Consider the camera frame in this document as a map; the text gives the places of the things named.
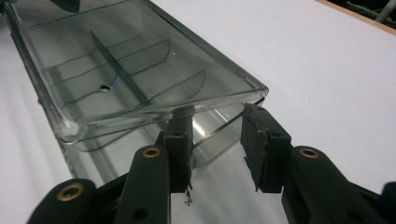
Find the black plastic part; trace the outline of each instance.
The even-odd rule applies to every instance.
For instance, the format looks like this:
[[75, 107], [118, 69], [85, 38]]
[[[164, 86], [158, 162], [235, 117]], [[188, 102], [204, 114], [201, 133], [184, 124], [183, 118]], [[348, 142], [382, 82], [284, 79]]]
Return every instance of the black plastic part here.
[[171, 192], [185, 192], [191, 187], [192, 116], [170, 119], [163, 145], [169, 152]]
[[245, 104], [241, 144], [257, 189], [280, 193], [291, 137], [264, 108]]
[[71, 179], [53, 188], [33, 212], [28, 223], [88, 223], [96, 187], [90, 180]]
[[[294, 148], [289, 169], [295, 185], [286, 185], [284, 193], [294, 196], [293, 192], [298, 188], [309, 209], [308, 223], [384, 223], [321, 151], [312, 147]], [[303, 223], [295, 222], [300, 220], [295, 213], [286, 215], [291, 223]]]
[[[153, 154], [145, 150], [159, 150]], [[142, 147], [134, 154], [114, 223], [170, 223], [168, 152], [160, 146]]]
[[391, 224], [396, 224], [396, 182], [385, 185], [379, 199], [378, 214]]
[[79, 0], [50, 0], [59, 8], [73, 13], [79, 13]]

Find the white tabletop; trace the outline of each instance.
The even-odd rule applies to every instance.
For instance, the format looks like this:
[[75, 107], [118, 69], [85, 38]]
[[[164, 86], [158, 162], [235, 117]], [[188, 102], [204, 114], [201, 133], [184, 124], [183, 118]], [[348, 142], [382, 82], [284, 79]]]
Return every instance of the white tabletop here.
[[[315, 1], [154, 2], [269, 87], [295, 146], [377, 193], [396, 180], [395, 35]], [[0, 67], [0, 222], [21, 223], [70, 174], [4, 26]]]

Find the white table surface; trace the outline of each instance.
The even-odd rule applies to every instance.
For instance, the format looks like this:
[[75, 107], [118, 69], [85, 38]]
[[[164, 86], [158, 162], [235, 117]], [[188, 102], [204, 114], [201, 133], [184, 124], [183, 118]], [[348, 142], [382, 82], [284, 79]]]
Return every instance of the white table surface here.
[[[324, 151], [346, 178], [377, 193], [396, 180], [395, 35], [315, 1], [154, 2], [269, 87], [263, 106], [295, 146]], [[52, 187], [71, 176], [4, 24], [0, 68], [0, 223], [23, 223]], [[210, 169], [203, 168], [208, 172], [198, 170], [193, 177], [197, 183], [219, 181], [213, 177], [216, 169], [227, 170], [242, 154], [232, 149]], [[249, 181], [248, 175], [232, 177], [228, 173], [223, 184], [215, 181], [219, 192], [238, 183], [251, 187], [241, 184]], [[227, 191], [218, 196], [227, 197]], [[198, 204], [202, 197], [196, 197]], [[275, 199], [248, 193], [239, 200], [257, 210], [260, 201]], [[241, 223], [237, 206], [230, 207], [232, 223]], [[262, 215], [279, 212], [276, 205]], [[193, 223], [213, 223], [216, 214], [211, 216], [196, 217]], [[255, 217], [251, 223], [285, 222], [279, 214], [274, 217], [280, 219]]]

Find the clear plastic tray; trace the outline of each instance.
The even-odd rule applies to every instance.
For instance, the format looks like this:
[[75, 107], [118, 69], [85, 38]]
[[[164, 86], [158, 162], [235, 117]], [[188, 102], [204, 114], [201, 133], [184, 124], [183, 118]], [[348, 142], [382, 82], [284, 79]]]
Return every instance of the clear plastic tray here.
[[21, 0], [6, 14], [55, 135], [96, 145], [84, 150], [268, 92], [150, 1], [84, 0], [71, 13]]

